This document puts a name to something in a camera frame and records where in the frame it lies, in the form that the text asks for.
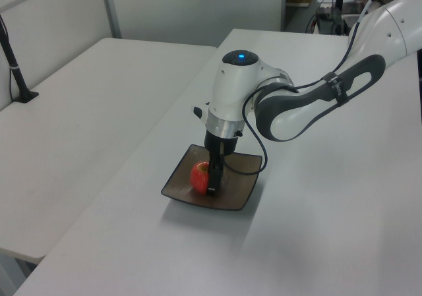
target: white wall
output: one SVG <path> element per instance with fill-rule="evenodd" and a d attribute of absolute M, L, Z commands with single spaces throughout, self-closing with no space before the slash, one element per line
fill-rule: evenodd
<path fill-rule="evenodd" d="M 233 28 L 280 31 L 285 0 L 109 0 L 122 38 L 219 46 Z"/>
<path fill-rule="evenodd" d="M 1 15 L 29 88 L 111 36 L 104 0 L 28 0 Z M 0 50 L 0 109 L 10 103 L 8 78 Z"/>

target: white table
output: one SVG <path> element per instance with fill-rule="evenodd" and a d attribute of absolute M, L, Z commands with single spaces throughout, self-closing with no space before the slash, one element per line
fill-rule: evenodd
<path fill-rule="evenodd" d="M 299 85 L 332 69 L 346 40 L 234 30 L 17 295 L 420 295 L 414 55 L 299 138 L 264 141 L 268 169 L 244 210 L 160 194 L 189 144 L 203 142 L 189 107 L 210 99 L 225 53 L 255 51 Z M 260 148 L 246 132 L 237 151 Z"/>
<path fill-rule="evenodd" d="M 213 47 L 104 39 L 0 113 L 0 252 L 38 263 Z"/>

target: white robotic arm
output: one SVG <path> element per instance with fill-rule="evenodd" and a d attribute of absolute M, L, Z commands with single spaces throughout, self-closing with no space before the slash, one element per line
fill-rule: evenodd
<path fill-rule="evenodd" d="M 396 61 L 421 49 L 421 5 L 422 0 L 396 0 L 367 15 L 336 74 L 328 73 L 302 92 L 285 72 L 265 64 L 254 53 L 239 50 L 225 55 L 208 111 L 196 113 L 206 118 L 208 189 L 218 188 L 221 176 L 213 181 L 212 170 L 222 171 L 224 156 L 234 152 L 248 112 L 255 112 L 256 127 L 265 138 L 294 139 L 316 120 L 371 87 Z"/>

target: square plate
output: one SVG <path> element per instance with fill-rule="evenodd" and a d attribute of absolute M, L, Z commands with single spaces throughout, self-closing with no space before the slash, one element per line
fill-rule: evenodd
<path fill-rule="evenodd" d="M 201 195 L 192 189 L 190 177 L 195 163 L 208 161 L 208 150 L 192 144 L 171 174 L 161 193 L 180 202 L 218 210 L 241 210 L 247 203 L 258 175 L 240 175 L 224 168 L 222 184 L 214 196 Z M 233 168 L 252 172 L 261 167 L 262 156 L 233 153 L 224 160 Z"/>

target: apple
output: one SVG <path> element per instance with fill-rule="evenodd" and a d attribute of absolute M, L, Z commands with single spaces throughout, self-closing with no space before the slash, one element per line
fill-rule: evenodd
<path fill-rule="evenodd" d="M 191 169 L 191 185 L 199 194 L 205 195 L 208 189 L 208 162 L 198 162 Z"/>

